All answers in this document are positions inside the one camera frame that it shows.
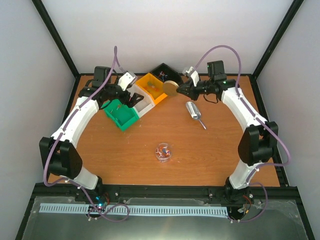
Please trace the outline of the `black aluminium front rail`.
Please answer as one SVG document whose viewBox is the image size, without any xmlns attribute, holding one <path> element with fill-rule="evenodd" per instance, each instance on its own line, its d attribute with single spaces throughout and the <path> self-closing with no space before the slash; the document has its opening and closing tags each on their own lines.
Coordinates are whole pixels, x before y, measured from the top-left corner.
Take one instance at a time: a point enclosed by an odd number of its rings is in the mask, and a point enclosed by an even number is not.
<svg viewBox="0 0 320 240">
<path fill-rule="evenodd" d="M 108 197 L 113 203 L 131 198 L 152 199 L 195 199 L 210 204 L 235 204 L 244 201 L 243 196 L 253 195 L 255 200 L 296 200 L 301 201 L 297 187 L 250 187 L 231 197 L 226 194 L 223 186 L 164 186 L 164 185 L 116 185 L 104 184 L 97 190 L 87 193 L 94 202 L 98 198 Z"/>
</svg>

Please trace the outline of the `gold jar lid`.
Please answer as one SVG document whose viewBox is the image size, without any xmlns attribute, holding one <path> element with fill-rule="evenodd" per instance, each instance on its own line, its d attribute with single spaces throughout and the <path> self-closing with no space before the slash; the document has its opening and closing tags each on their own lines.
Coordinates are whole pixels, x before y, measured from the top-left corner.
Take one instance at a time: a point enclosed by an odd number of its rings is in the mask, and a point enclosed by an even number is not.
<svg viewBox="0 0 320 240">
<path fill-rule="evenodd" d="M 163 83 L 162 88 L 166 95 L 173 97 L 178 94 L 177 89 L 179 88 L 179 85 L 175 81 L 167 80 Z"/>
</svg>

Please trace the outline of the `clear plastic jar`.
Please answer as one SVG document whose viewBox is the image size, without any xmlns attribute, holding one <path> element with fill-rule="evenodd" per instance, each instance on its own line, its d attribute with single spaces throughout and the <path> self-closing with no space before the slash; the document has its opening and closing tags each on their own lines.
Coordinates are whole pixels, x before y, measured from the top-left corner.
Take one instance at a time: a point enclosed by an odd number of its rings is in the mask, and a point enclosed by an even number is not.
<svg viewBox="0 0 320 240">
<path fill-rule="evenodd" d="M 166 142 L 159 143 L 155 149 L 155 156 L 160 163 L 168 162 L 172 158 L 172 155 L 172 147 Z"/>
</svg>

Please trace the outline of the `yellow plastic bin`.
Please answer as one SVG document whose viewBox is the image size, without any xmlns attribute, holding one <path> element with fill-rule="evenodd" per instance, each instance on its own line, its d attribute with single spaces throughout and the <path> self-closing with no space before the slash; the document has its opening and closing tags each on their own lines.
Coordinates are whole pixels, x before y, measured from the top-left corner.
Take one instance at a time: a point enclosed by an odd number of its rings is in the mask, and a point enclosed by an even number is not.
<svg viewBox="0 0 320 240">
<path fill-rule="evenodd" d="M 168 95 L 163 90 L 164 83 L 151 73 L 139 78 L 135 84 L 145 91 L 155 105 L 163 101 Z"/>
</svg>

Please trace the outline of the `white plastic bin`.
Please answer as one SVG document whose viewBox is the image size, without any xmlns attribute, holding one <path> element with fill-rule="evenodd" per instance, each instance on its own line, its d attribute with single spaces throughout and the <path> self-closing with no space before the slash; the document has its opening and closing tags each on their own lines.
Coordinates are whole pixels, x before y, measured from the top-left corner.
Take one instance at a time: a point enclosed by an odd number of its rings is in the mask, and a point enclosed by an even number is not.
<svg viewBox="0 0 320 240">
<path fill-rule="evenodd" d="M 136 111 L 139 118 L 142 118 L 145 114 L 151 111 L 156 105 L 149 95 L 148 92 L 145 92 L 141 87 L 134 84 L 128 89 L 130 96 L 132 97 L 134 93 L 140 94 L 143 96 L 143 99 L 137 103 L 133 108 Z"/>
</svg>

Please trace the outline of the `metal scoop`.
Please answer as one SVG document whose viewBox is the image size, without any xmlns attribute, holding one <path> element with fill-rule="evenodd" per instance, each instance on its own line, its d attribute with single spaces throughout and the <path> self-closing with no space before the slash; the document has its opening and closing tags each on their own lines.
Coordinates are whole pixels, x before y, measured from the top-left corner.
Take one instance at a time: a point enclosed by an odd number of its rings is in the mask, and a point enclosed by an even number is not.
<svg viewBox="0 0 320 240">
<path fill-rule="evenodd" d="M 202 115 L 201 115 L 200 110 L 196 106 L 196 104 L 192 101 L 188 101 L 188 102 L 186 102 L 185 106 L 186 106 L 186 109 L 188 110 L 190 116 L 194 120 L 198 121 L 202 125 L 202 127 L 206 130 L 207 127 L 205 126 L 205 124 L 201 120 Z"/>
</svg>

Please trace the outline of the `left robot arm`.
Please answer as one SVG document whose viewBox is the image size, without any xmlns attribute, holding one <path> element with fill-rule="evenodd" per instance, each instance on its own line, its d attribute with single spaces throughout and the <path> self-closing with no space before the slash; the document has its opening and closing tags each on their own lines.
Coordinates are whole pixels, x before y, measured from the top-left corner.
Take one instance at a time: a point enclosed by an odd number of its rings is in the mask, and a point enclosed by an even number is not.
<svg viewBox="0 0 320 240">
<path fill-rule="evenodd" d="M 133 72 L 125 71 L 115 82 L 110 83 L 112 73 L 111 67 L 96 66 L 93 79 L 88 80 L 80 90 L 75 106 L 59 129 L 51 137 L 43 137 L 40 140 L 45 186 L 54 185 L 48 182 L 48 177 L 52 174 L 59 176 L 61 181 L 85 189 L 86 195 L 92 201 L 103 198 L 102 178 L 84 167 L 77 152 L 78 141 L 91 118 L 105 103 L 118 100 L 122 105 L 132 108 L 144 99 L 143 95 L 130 93 L 128 90 L 138 79 Z"/>
</svg>

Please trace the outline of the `black plastic bin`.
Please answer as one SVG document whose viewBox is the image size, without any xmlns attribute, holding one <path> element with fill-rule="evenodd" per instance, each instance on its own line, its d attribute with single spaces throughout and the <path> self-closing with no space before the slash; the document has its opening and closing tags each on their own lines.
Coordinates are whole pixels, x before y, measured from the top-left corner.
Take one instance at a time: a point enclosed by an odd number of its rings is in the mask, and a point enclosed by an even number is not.
<svg viewBox="0 0 320 240">
<path fill-rule="evenodd" d="M 173 81 L 177 83 L 178 86 L 184 83 L 181 75 L 175 69 L 171 68 L 165 63 L 161 63 L 151 70 L 150 73 L 163 83 L 166 81 Z"/>
</svg>

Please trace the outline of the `green plastic bin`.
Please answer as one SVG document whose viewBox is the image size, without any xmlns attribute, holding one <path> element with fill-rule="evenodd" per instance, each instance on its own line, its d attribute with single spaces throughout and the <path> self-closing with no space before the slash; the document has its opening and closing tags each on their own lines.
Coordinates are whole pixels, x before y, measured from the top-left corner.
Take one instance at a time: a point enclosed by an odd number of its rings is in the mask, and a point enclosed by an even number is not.
<svg viewBox="0 0 320 240">
<path fill-rule="evenodd" d="M 124 132 L 135 122 L 138 121 L 139 116 L 134 108 L 122 104 L 118 99 L 107 101 L 102 105 L 106 116 L 110 118 L 115 125 Z"/>
</svg>

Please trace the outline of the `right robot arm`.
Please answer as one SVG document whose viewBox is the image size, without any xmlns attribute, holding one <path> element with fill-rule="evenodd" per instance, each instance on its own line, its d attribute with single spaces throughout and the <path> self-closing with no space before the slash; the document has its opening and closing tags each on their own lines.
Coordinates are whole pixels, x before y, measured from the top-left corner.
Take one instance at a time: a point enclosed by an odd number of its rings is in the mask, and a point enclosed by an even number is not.
<svg viewBox="0 0 320 240">
<path fill-rule="evenodd" d="M 243 135 L 238 145 L 239 162 L 224 185 L 224 198 L 234 203 L 247 193 L 249 184 L 263 164 L 275 154 L 278 125 L 262 117 L 244 96 L 235 79 L 228 79 L 223 61 L 207 63 L 208 80 L 201 80 L 194 67 L 183 71 L 188 78 L 177 93 L 196 101 L 199 95 L 214 94 L 225 104 L 240 124 Z"/>
</svg>

